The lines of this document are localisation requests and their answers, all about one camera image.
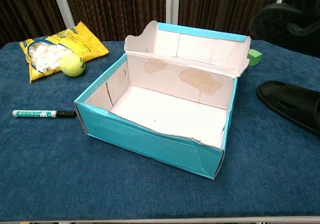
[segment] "water stain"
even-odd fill
[[[148,62],[144,64],[144,69],[148,74],[153,74],[160,70],[167,68],[167,63],[158,58],[149,58]]]
[[[179,78],[182,82],[188,83],[199,90],[199,102],[202,93],[213,95],[221,87],[221,83],[214,81],[210,73],[200,69],[187,68],[179,74]]]

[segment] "teal tape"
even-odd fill
[[[232,40],[232,41],[240,41],[245,42],[247,36],[235,33],[225,33],[214,30],[207,30],[201,28],[192,28],[186,26],[180,26],[169,23],[159,23],[158,30],[169,31],[174,33],[182,33],[188,35],[194,35],[205,38],[216,38],[216,39],[224,39],[224,40]]]
[[[235,97],[236,97],[236,90],[237,90],[237,84],[238,84],[238,79],[235,78],[233,80],[233,89],[232,89],[232,94],[231,94],[231,99],[230,99],[230,103],[229,103],[229,107],[227,110],[227,114],[226,114],[226,120],[225,120],[225,125],[224,125],[224,134],[223,134],[223,140],[222,140],[222,144],[221,144],[221,148],[222,149],[226,149],[226,144],[227,144],[227,135],[228,135],[228,131],[231,125],[231,117],[232,117],[232,112],[234,111],[234,104],[235,104]]]
[[[126,54],[123,54],[110,68],[102,73],[78,98],[75,102],[85,102],[103,83],[105,83],[125,62]]]
[[[219,167],[221,149],[157,133],[91,105],[77,103],[77,108],[92,137],[210,179]]]

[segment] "black sandal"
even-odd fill
[[[320,136],[320,92],[267,81],[258,86],[256,93],[269,109]]]

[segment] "bag of marshmallows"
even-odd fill
[[[20,42],[29,64],[30,83],[60,69],[61,58],[69,53],[79,55],[85,62],[109,51],[82,23],[52,36]]]

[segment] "brown curtain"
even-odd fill
[[[152,20],[164,22],[166,0],[68,0],[74,21],[82,21],[100,40],[139,35]]]
[[[262,7],[276,0],[179,0],[180,25],[249,34],[249,23]]]
[[[56,0],[0,0],[0,47],[64,30]]]

